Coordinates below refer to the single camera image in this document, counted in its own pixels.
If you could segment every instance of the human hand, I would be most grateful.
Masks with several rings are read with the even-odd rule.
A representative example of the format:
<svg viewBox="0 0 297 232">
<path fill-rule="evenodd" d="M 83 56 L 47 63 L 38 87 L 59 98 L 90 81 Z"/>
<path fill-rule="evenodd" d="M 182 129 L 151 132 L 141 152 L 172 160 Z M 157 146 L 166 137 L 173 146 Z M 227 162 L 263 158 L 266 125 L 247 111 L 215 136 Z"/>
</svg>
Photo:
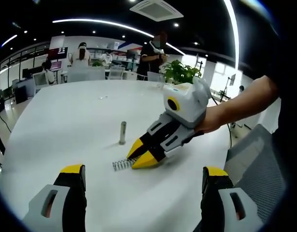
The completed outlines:
<svg viewBox="0 0 297 232">
<path fill-rule="evenodd" d="M 167 62 L 167 59 L 168 59 L 168 56 L 167 55 L 162 55 L 162 59 L 163 59 L 163 63 L 166 63 Z"/>
<path fill-rule="evenodd" d="M 210 133 L 217 130 L 222 123 L 223 107 L 221 105 L 208 107 L 205 119 L 195 127 L 195 132 Z"/>
</svg>

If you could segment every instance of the gray plastic part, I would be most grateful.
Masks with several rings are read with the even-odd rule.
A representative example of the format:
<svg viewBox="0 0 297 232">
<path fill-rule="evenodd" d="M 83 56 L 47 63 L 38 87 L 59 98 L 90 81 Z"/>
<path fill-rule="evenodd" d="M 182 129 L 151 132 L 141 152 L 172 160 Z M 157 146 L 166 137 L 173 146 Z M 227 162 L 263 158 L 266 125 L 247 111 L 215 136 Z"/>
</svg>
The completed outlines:
<svg viewBox="0 0 297 232">
<path fill-rule="evenodd" d="M 165 150 L 165 152 L 169 152 L 174 148 L 177 148 L 178 146 L 182 146 L 182 142 L 185 139 L 191 137 L 193 134 L 195 134 L 193 129 L 189 129 L 183 125 L 180 125 L 175 133 L 173 133 L 168 139 L 161 143 L 161 146 Z M 167 146 L 166 144 L 174 139 L 175 136 L 177 136 L 178 138 Z"/>
<path fill-rule="evenodd" d="M 176 115 L 171 110 L 166 109 L 166 113 L 168 115 L 175 118 L 177 121 L 182 123 L 185 127 L 190 128 L 190 129 L 194 129 L 199 124 L 199 122 L 201 122 L 205 118 L 206 112 L 207 112 L 207 108 L 204 109 L 204 112 L 195 120 L 195 122 L 189 122 L 189 121 L 186 121 L 185 119 L 181 118 L 180 116 Z"/>
<path fill-rule="evenodd" d="M 30 202 L 29 211 L 23 222 L 33 232 L 62 232 L 63 206 L 69 187 L 46 185 Z M 45 217 L 49 201 L 56 195 L 52 204 L 50 217 Z"/>
<path fill-rule="evenodd" d="M 257 215 L 257 205 L 241 188 L 220 189 L 218 192 L 224 208 L 224 232 L 255 232 L 263 226 Z M 245 217 L 241 220 L 237 218 L 231 194 L 236 194 L 243 206 Z"/>
<path fill-rule="evenodd" d="M 148 128 L 147 131 L 150 135 L 153 135 L 161 127 L 165 126 L 167 123 L 171 122 L 172 120 L 173 120 L 173 118 L 170 115 L 168 115 L 166 112 L 164 112 L 163 114 L 160 115 L 160 117 L 157 121 L 153 122 L 153 124 Z M 189 129 L 181 124 L 179 126 L 179 128 L 168 139 L 166 139 L 165 141 L 163 141 L 161 143 L 161 146 L 165 152 L 169 152 L 178 146 L 182 146 L 182 142 L 185 139 L 191 137 L 192 135 L 194 135 L 194 130 Z M 175 136 L 177 136 L 178 138 L 174 142 L 172 142 L 170 145 L 167 146 L 166 144 L 168 142 L 170 142 Z"/>
</svg>

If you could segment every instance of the black sleeve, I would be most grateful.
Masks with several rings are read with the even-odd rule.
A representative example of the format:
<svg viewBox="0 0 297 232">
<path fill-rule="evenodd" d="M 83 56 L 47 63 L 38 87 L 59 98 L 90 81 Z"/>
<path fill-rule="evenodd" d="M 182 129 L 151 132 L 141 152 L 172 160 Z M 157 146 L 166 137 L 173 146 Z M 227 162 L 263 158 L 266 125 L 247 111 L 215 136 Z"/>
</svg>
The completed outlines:
<svg viewBox="0 0 297 232">
<path fill-rule="evenodd" d="M 282 86 L 282 80 L 286 78 L 287 73 L 285 73 L 285 70 L 287 70 L 288 66 L 288 49 L 285 45 L 281 44 L 275 51 L 273 55 L 273 59 L 271 64 L 269 65 L 269 68 L 265 72 L 265 75 L 269 77 L 271 80 L 273 80 L 278 88 L 280 89 Z"/>
<path fill-rule="evenodd" d="M 156 55 L 156 54 L 154 53 L 153 48 L 152 48 L 149 44 L 144 45 L 144 46 L 142 47 L 141 57 L 142 57 L 142 56 L 148 56 L 148 57 L 151 57 L 151 56 L 154 56 L 154 55 Z"/>
</svg>

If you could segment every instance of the air conditioner vent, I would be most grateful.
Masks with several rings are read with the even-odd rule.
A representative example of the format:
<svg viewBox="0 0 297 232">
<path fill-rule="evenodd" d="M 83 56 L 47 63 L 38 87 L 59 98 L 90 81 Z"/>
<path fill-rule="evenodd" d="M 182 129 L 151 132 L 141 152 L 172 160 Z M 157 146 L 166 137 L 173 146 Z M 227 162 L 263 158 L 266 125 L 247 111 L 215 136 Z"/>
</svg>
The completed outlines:
<svg viewBox="0 0 297 232">
<path fill-rule="evenodd" d="M 130 10 L 156 22 L 184 17 L 179 11 L 163 0 L 144 0 L 130 8 Z"/>
</svg>

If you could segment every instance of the person wearing vr headset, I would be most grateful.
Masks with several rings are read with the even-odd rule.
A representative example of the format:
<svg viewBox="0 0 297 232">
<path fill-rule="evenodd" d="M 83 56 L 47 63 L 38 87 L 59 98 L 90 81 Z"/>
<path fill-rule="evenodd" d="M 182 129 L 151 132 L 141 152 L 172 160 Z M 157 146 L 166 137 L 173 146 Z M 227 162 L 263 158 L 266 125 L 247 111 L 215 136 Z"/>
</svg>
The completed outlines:
<svg viewBox="0 0 297 232">
<path fill-rule="evenodd" d="M 90 64 L 90 53 L 86 49 L 87 45 L 85 42 L 80 43 L 78 49 L 72 54 L 70 63 L 73 67 L 88 67 Z"/>
<path fill-rule="evenodd" d="M 167 42 L 167 34 L 160 32 L 152 41 L 144 45 L 141 51 L 141 59 L 137 70 L 137 80 L 148 80 L 148 72 L 159 73 L 159 67 L 167 62 L 167 55 L 163 48 Z"/>
</svg>

